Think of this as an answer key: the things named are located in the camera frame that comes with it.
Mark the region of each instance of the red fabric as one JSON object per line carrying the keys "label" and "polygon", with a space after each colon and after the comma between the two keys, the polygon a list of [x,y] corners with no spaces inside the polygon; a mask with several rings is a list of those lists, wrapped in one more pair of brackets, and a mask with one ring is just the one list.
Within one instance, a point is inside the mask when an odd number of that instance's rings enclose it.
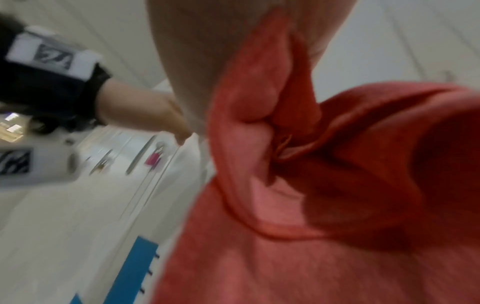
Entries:
{"label": "red fabric", "polygon": [[315,103],[270,15],[218,84],[217,177],[153,303],[479,303],[480,95],[381,83]]}

